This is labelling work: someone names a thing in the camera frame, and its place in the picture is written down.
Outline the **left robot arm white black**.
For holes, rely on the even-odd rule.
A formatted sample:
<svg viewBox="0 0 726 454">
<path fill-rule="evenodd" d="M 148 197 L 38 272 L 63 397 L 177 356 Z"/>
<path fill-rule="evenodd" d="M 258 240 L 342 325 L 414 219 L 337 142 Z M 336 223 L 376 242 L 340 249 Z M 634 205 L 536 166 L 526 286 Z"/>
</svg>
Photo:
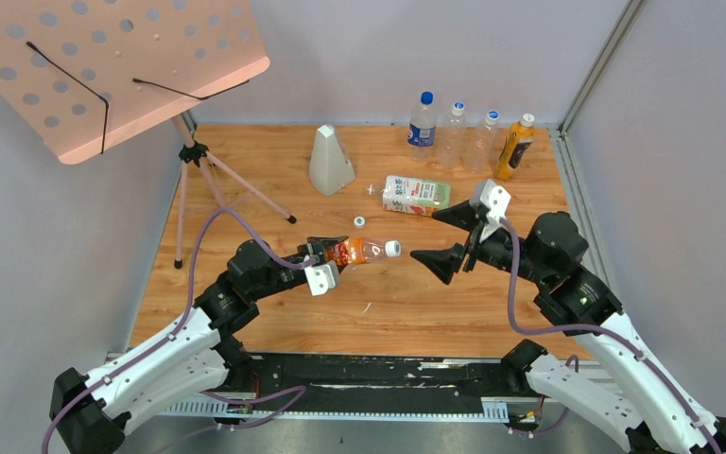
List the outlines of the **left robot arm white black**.
<svg viewBox="0 0 726 454">
<path fill-rule="evenodd" d="M 50 417 L 68 450 L 113 453 L 150 417 L 187 397 L 251 384 L 251 355 L 236 332 L 258 316 L 261 299 L 302 285 L 318 294 L 332 288 L 343 268 L 328 253 L 343 240 L 310 236 L 283 264 L 248 240 L 169 326 L 87 373 L 61 373 Z"/>
</svg>

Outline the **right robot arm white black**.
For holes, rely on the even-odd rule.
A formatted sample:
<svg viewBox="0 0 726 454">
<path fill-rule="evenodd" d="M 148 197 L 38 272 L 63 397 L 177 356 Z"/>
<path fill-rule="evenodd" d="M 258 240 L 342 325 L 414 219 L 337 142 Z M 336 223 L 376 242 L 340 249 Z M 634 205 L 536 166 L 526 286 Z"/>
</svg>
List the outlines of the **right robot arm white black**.
<svg viewBox="0 0 726 454">
<path fill-rule="evenodd" d="M 443 283 L 477 263 L 533 283 L 535 305 L 548 333 L 561 333 L 586 349 L 618 387 L 611 393 L 559 362 L 523 328 L 522 341 L 504 356 L 508 391 L 549 396 L 599 428 L 627 453 L 725 453 L 726 417 L 691 397 L 648 349 L 610 288 L 582 264 L 587 240 L 569 214 L 541 214 L 526 236 L 504 218 L 462 202 L 434 219 L 468 234 L 446 250 L 415 250 L 412 257 Z"/>
</svg>

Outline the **white bottle cap green print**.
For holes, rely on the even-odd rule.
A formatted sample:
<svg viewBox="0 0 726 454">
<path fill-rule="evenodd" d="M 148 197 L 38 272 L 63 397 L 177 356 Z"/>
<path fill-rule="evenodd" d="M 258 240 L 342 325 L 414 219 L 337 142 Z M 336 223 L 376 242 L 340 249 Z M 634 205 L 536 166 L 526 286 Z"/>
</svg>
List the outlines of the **white bottle cap green print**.
<svg viewBox="0 0 726 454">
<path fill-rule="evenodd" d="M 384 243 L 385 253 L 388 258 L 395 258 L 401 255 L 401 243 L 397 240 L 389 240 Z"/>
</svg>

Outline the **white green label bottle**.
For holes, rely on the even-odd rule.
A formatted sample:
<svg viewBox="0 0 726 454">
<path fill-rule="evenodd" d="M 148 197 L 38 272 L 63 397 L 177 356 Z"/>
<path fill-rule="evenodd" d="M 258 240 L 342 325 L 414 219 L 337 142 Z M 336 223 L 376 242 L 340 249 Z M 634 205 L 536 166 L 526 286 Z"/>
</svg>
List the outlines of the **white green label bottle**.
<svg viewBox="0 0 726 454">
<path fill-rule="evenodd" d="M 364 193 L 379 199 L 387 211 L 430 217 L 450 206 L 452 187 L 439 181 L 388 175 L 382 183 L 369 184 Z"/>
</svg>

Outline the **orange label plastic bottle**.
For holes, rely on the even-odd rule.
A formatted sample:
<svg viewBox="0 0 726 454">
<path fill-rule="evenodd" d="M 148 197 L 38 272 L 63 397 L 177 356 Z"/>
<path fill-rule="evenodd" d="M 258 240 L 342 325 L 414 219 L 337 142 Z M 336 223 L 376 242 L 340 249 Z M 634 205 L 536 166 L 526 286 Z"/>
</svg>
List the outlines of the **orange label plastic bottle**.
<svg viewBox="0 0 726 454">
<path fill-rule="evenodd" d="M 349 238 L 341 244 L 328 249 L 328 260 L 335 261 L 339 267 L 369 264 L 388 258 L 384 243 L 367 237 Z"/>
</svg>

